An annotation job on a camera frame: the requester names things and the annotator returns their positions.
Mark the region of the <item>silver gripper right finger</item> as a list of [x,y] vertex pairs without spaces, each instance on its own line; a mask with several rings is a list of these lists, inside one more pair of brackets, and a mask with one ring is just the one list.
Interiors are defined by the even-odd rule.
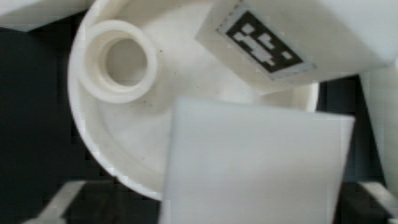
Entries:
[[398,198],[379,182],[344,184],[340,224],[398,224]]

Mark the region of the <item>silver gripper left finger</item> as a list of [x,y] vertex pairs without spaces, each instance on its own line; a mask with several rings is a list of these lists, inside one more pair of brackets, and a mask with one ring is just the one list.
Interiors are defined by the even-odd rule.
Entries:
[[63,185],[40,215],[22,224],[68,224],[65,214],[86,184],[86,181],[70,181]]

